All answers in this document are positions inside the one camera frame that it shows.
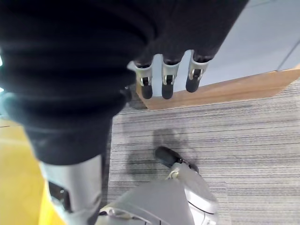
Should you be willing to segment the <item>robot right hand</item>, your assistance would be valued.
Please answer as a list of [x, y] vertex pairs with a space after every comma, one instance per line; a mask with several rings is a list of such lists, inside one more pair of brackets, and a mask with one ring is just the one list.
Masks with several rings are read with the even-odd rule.
[[3, 0], [2, 112], [21, 124], [68, 225], [93, 225], [113, 116], [136, 81], [131, 61], [186, 50], [211, 60], [245, 0]]

